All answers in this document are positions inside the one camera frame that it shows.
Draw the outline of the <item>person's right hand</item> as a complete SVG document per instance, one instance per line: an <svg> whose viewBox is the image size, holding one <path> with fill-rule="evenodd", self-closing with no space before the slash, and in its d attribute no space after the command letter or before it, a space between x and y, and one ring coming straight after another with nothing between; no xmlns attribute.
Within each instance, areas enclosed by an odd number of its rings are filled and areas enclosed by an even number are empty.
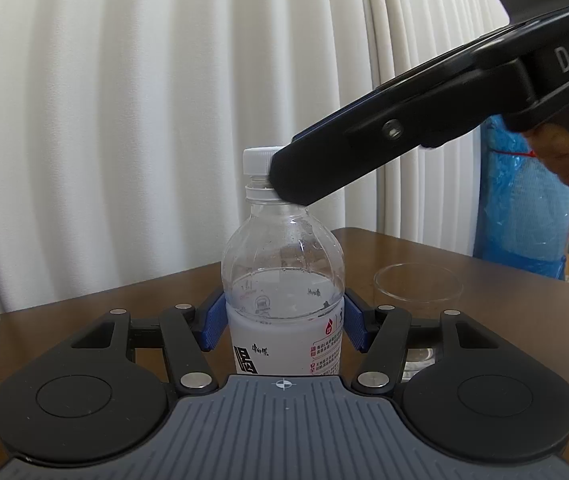
<svg viewBox="0 0 569 480"><path fill-rule="evenodd" d="M524 132L523 137L542 165L569 186L569 132L562 126L543 124Z"/></svg>

